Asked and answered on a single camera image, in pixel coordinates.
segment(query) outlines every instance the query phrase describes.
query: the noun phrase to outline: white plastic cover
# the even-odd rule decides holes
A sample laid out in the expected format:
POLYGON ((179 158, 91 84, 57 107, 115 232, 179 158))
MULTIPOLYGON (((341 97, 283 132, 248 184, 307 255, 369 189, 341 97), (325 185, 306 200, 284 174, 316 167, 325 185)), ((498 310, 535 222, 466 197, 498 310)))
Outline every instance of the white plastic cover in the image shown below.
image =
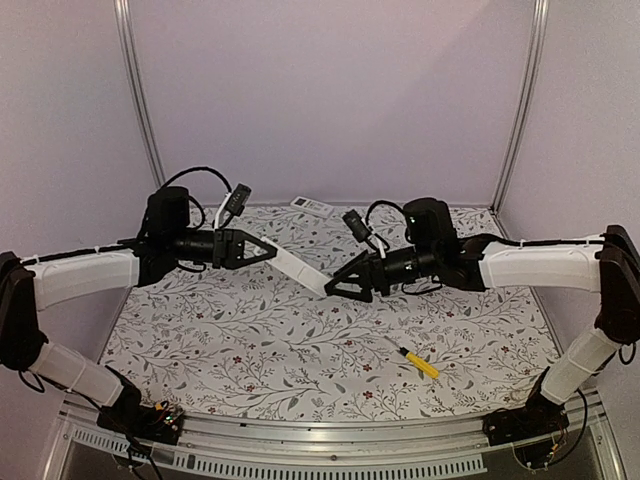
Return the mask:
POLYGON ((520 248, 493 242, 483 252, 480 273, 487 288, 526 285, 599 292, 600 250, 599 244, 520 248))
POLYGON ((621 346, 600 329, 585 331, 551 367, 542 381, 542 395, 558 405, 563 404, 621 346))
POLYGON ((120 380, 106 367, 56 343, 45 343, 29 370, 107 407, 122 392, 120 380))
POLYGON ((112 288, 138 283, 140 262, 129 250, 65 258, 26 267, 33 279, 36 308, 112 288))

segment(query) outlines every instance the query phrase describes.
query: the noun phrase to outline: remote control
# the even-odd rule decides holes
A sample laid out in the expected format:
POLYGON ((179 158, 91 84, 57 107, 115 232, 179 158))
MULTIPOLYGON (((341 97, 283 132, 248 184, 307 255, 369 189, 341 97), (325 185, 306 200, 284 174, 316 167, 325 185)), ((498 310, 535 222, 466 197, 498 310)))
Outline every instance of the remote control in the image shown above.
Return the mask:
POLYGON ((301 212, 310 213, 316 217, 329 218, 333 213, 333 207, 326 203, 311 200, 305 197, 296 197, 291 202, 291 206, 301 212))

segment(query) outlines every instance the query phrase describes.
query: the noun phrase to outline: floral tablecloth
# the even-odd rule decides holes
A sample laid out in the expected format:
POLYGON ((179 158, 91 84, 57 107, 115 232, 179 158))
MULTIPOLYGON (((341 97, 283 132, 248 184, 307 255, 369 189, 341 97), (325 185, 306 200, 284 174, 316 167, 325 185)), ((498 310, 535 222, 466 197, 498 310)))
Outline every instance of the floral tablecloth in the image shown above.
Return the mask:
MULTIPOLYGON (((267 235, 331 274, 362 250, 341 220, 250 207, 234 228, 267 235)), ((460 235, 498 233, 485 209, 453 209, 460 235)), ((394 247, 404 223, 373 220, 394 247)), ((528 288, 400 292, 371 304, 319 299, 267 264, 235 272, 176 271, 134 289, 102 363, 148 399, 188 411, 299 421, 385 421, 458 415, 521 402, 557 359, 528 288), (426 359, 425 377, 387 335, 426 359)))

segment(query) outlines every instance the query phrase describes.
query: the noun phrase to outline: white wall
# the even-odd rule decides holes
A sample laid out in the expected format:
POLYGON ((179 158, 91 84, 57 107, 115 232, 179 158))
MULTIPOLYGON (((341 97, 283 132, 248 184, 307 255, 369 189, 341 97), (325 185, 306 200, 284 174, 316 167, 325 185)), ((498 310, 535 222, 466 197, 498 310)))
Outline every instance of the white wall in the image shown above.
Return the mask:
MULTIPOLYGON (((0 251, 46 254, 135 234, 153 188, 112 2, 3 2, 0 251)), ((52 341, 96 358, 123 292, 41 316, 52 341)), ((0 367, 0 478, 36 478, 62 397, 0 367)))
MULTIPOLYGON (((640 245, 640 6, 550 2, 531 117, 503 219, 515 238, 602 232, 620 223, 640 245)), ((594 321, 598 298, 549 290, 566 346, 594 321)), ((629 478, 640 478, 640 361, 598 377, 629 478)))
MULTIPOLYGON (((219 167, 254 201, 491 202, 533 2, 132 2, 167 175, 219 167)), ((194 192, 220 201, 212 179, 194 192)))

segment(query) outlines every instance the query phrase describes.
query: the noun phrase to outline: metal bar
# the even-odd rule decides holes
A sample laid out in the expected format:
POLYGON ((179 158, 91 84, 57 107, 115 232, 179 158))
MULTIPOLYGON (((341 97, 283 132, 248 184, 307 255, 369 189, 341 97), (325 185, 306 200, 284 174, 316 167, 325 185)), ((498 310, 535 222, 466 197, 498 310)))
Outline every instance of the metal bar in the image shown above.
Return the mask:
POLYGON ((133 38, 133 27, 131 24, 131 14, 129 11, 128 0, 114 0, 116 22, 118 24, 118 33, 120 35, 120 45, 122 47, 122 56, 124 59, 129 87, 131 88, 131 97, 138 118, 138 126, 142 135, 142 143, 144 144, 149 161, 149 168, 153 175, 153 181, 156 187, 160 187, 165 181, 166 176, 158 145, 156 144, 153 127, 151 125, 151 117, 147 108, 147 100, 142 87, 142 78, 140 76, 140 66, 138 64, 138 56, 136 54, 135 42, 133 38))
MULTIPOLYGON (((602 402, 597 391, 585 388, 584 393, 590 413, 602 414, 602 402)), ((581 398, 577 395, 571 397, 565 409, 572 422, 579 425, 584 413, 581 398)), ((86 401, 75 396, 65 399, 61 413, 87 423, 95 422, 97 417, 97 412, 86 401)), ((248 444, 255 453, 266 449, 271 454, 322 456, 324 449, 319 447, 330 446, 333 451, 379 455, 389 450, 396 451, 394 444, 402 445, 401 450, 406 451, 407 443, 415 442, 421 444, 423 450, 437 452, 445 448, 442 440, 448 437, 450 442, 459 446, 472 445, 472 448, 481 450, 488 446, 482 433, 485 413, 384 422, 287 422, 188 413, 180 445, 185 443, 190 448, 192 443, 185 441, 190 438, 194 444, 208 444, 228 451, 236 450, 239 444, 248 444), (260 444, 259 449, 256 449, 256 442, 260 444)))
POLYGON ((605 480, 626 479, 627 475, 609 422, 597 422, 589 428, 605 480))
POLYGON ((500 213, 504 205, 504 201, 509 189, 509 183, 513 176, 516 165, 518 152, 522 144, 524 130, 529 116, 533 92, 535 89, 538 71, 540 69, 540 59, 542 58, 542 47, 544 45, 544 37, 547 26, 548 0, 536 0, 533 25, 531 28, 531 40, 529 42, 529 54, 527 57, 527 65, 525 75, 522 82, 522 90, 520 92, 520 102, 516 112, 515 121, 509 138, 509 145, 505 155, 502 170, 496 191, 493 195, 491 210, 500 213))

